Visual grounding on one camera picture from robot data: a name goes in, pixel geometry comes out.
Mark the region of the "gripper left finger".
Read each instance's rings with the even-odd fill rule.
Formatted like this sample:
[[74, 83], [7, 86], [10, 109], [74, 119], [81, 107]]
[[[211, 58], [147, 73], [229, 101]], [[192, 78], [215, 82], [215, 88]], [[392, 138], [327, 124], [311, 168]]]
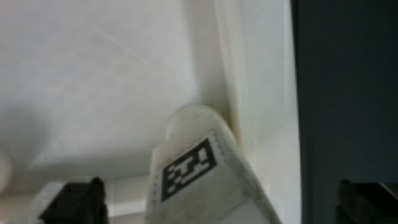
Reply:
[[99, 177], [88, 182], [69, 182], [39, 215], [42, 224], [108, 224], [104, 199], [104, 183]]

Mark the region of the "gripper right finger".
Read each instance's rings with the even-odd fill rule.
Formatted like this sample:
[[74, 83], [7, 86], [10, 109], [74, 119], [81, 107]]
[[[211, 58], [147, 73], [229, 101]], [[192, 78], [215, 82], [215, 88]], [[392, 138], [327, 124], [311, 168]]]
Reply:
[[341, 180], [334, 224], [398, 224], [398, 183]]

